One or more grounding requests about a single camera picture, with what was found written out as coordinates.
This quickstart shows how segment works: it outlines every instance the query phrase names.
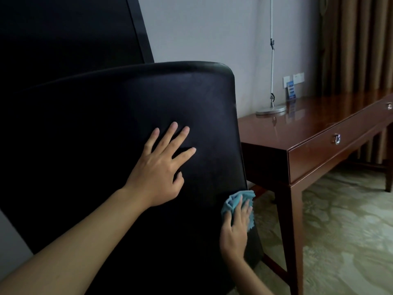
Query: wooden desk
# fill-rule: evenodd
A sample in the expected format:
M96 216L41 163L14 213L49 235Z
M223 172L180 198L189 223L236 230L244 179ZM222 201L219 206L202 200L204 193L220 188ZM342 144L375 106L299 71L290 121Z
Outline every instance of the wooden desk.
M287 271L262 260L303 293L302 191L388 127L386 191L393 177L393 90L300 98L281 115L238 119L249 181L276 195Z

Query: chair backrest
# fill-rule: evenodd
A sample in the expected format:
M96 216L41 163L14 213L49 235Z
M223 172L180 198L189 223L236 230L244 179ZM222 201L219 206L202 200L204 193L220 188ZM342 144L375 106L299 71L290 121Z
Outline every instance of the chair backrest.
M12 95L6 108L0 208L34 253L123 186L155 127L162 136L173 121L179 130L188 125L182 149L197 151L181 167L179 196L141 215L89 291L233 287L219 253L220 209L247 184L227 66L107 69ZM251 264L259 259L257 247L248 250Z

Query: desk drawer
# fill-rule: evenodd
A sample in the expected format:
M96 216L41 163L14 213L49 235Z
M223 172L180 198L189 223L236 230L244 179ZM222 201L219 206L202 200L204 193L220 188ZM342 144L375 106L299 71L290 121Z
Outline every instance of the desk drawer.
M393 94L290 150L290 182L293 183L332 158L389 115L393 116L393 109L388 109L389 102L393 102ZM340 138L335 141L335 135L338 134Z

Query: patterned carpet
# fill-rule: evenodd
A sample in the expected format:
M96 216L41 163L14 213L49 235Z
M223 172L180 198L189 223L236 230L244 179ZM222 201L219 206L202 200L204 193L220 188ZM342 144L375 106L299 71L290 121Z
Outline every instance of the patterned carpet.
M393 295L393 194L384 186L383 173L339 166L303 192L305 295ZM265 252L285 269L273 198L255 201L255 220ZM263 263L255 272L274 294L290 294Z

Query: lamp base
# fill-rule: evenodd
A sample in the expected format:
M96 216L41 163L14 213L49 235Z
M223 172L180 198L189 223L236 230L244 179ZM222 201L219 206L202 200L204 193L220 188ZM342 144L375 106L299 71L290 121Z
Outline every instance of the lamp base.
M273 113L281 113L287 110L286 105L277 105L273 108L261 108L260 110L256 111L255 114L257 115L270 115Z

